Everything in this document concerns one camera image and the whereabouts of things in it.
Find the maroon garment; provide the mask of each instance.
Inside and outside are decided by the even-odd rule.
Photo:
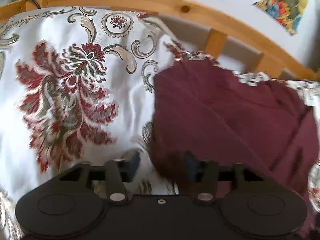
[[[319,143],[312,107],[278,81],[250,87],[210,60],[183,60],[155,76],[158,172],[182,185],[185,150],[219,165],[244,163],[308,201]]]

